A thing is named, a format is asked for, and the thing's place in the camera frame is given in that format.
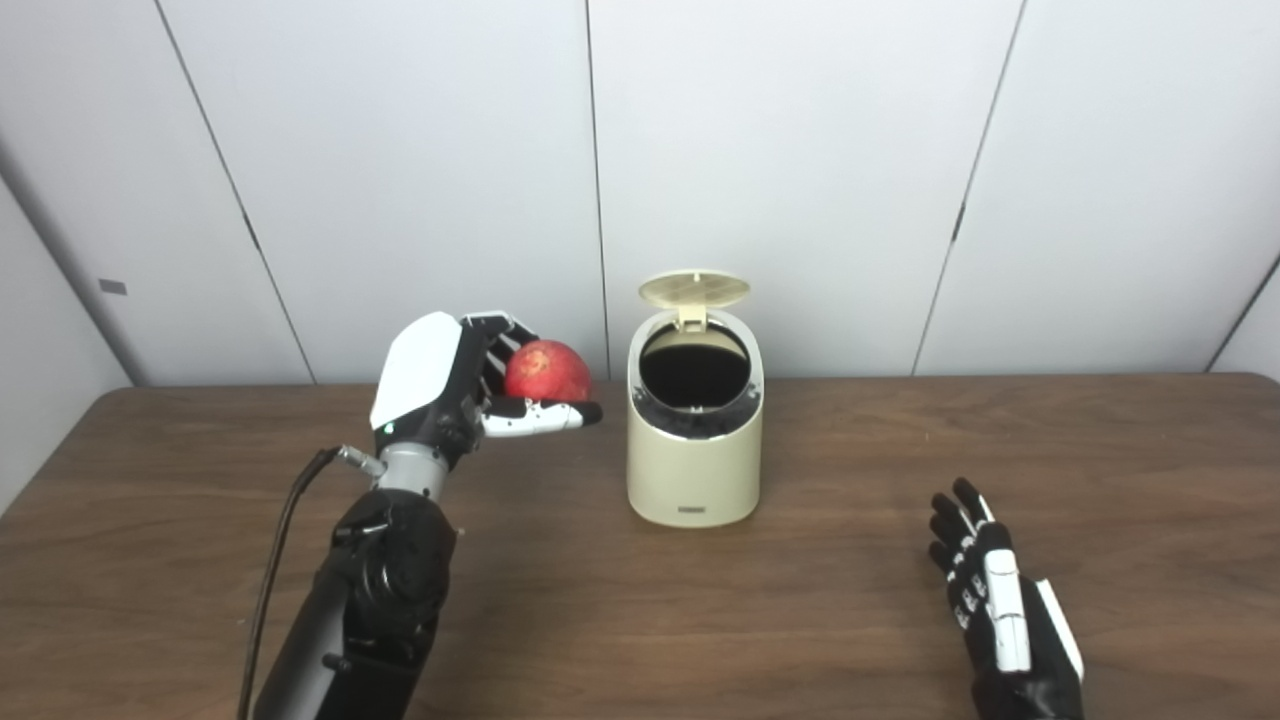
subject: robot finger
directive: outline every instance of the robot finger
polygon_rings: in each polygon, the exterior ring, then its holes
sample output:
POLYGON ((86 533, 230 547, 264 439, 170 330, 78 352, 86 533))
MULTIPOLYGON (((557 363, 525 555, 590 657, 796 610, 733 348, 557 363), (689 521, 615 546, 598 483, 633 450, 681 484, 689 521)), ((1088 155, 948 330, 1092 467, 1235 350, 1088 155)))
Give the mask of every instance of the robot finger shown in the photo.
POLYGON ((973 519, 977 528, 996 520, 996 516, 991 512, 991 506, 987 505, 987 500, 982 497, 978 488, 973 487, 973 483, 964 478, 956 478, 951 489, 960 498, 960 503, 964 505, 965 510, 969 511, 969 518, 973 519))
POLYGON ((485 359, 484 368, 480 369, 480 383, 484 386, 485 395, 489 397, 506 395, 506 370, 497 364, 493 355, 489 355, 485 359))
POLYGON ((933 511, 941 515, 947 523, 951 523, 956 528, 963 528, 966 534, 975 536, 978 529, 973 527, 969 516, 964 514, 950 497, 945 495, 933 496, 933 511))
POLYGON ((506 334, 516 346, 529 345, 535 340, 539 340, 538 333, 529 329, 529 325, 521 323, 518 318, 511 318, 511 328, 503 333, 506 334))
POLYGON ((556 402, 502 396, 492 398, 481 419, 489 437, 522 437, 594 425, 604 418, 595 402, 556 402))
POLYGON ((951 552, 960 552, 964 547, 964 538, 969 537, 964 525, 956 525, 946 515, 934 514, 929 518, 929 529, 947 546, 951 552))
POLYGON ((467 313, 460 320, 463 325, 471 325, 483 332, 489 338, 495 338, 516 324, 516 319, 502 310, 489 313, 467 313))
POLYGON ((991 537, 995 547, 983 556, 983 577, 987 584, 987 609, 995 628, 996 666, 1002 673, 1025 673, 1032 667, 1032 651, 1012 539, 1009 530, 998 523, 983 528, 983 534, 991 537))
POLYGON ((506 366, 507 363, 511 363, 511 356, 516 354, 516 350, 520 350, 520 346, 507 336, 500 334, 489 343, 490 361, 497 360, 506 366))
POLYGON ((968 578, 979 570, 977 566, 965 568, 961 565, 954 573, 947 574, 947 602, 951 603, 951 610, 956 614, 956 618, 960 618, 960 615, 986 614, 984 598, 968 582, 968 578))

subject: open lid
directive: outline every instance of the open lid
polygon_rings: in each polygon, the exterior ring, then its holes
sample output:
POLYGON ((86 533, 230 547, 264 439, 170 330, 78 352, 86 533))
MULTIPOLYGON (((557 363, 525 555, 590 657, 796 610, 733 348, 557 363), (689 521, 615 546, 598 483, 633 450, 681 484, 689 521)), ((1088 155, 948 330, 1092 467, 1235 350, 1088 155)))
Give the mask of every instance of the open lid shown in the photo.
POLYGON ((649 305, 675 309, 681 332, 707 329, 707 309, 724 307, 746 297, 751 286, 716 270, 676 270, 645 281, 640 297, 649 305))

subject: trash can lid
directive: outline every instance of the trash can lid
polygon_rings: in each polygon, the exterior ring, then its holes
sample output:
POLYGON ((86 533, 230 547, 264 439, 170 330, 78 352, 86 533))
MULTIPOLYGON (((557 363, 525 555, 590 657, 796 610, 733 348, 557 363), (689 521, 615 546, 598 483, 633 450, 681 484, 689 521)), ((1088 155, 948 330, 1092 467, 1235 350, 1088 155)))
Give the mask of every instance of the trash can lid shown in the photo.
POLYGON ((724 307, 746 297, 751 286, 716 270, 676 270, 649 278, 640 297, 658 307, 724 307))

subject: white wall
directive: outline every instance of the white wall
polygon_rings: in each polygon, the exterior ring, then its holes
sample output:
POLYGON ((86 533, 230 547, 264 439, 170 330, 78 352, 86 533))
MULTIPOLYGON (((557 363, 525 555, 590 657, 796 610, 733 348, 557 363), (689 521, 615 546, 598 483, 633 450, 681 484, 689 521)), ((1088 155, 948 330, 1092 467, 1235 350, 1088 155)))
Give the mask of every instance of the white wall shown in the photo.
POLYGON ((0 512, 100 395, 129 384, 0 183, 0 512))
POLYGON ((1018 9, 591 1, 613 377, 681 268, 753 283, 772 375, 909 374, 1018 9))
POLYGON ((1280 252, 1280 3, 1028 3, 918 370, 1204 370, 1280 252))
POLYGON ((0 161, 141 382, 310 382, 151 0, 0 3, 0 161))
POLYGON ((1215 373, 1260 373, 1280 382, 1280 279, 1272 275, 1222 348, 1215 373))
POLYGON ((498 307, 604 375, 581 0, 164 8, 320 382, 498 307))

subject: wooden table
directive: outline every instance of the wooden table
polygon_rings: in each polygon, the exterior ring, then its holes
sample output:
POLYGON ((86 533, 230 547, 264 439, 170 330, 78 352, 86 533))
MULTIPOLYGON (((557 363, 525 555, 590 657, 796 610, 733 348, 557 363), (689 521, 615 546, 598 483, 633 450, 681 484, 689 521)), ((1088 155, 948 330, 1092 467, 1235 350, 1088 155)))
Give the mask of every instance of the wooden table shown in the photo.
MULTIPOLYGON (((771 380, 763 501, 673 530, 631 512, 605 421, 489 441, 411 717, 963 719, 970 670, 925 557, 966 474, 1048 575, 1091 720, 1280 716, 1280 386, 1256 375, 771 380)), ((0 519, 0 717, 232 717, 285 489, 367 445, 370 387, 102 398, 0 519)), ((303 498, 269 666, 366 483, 303 498)))

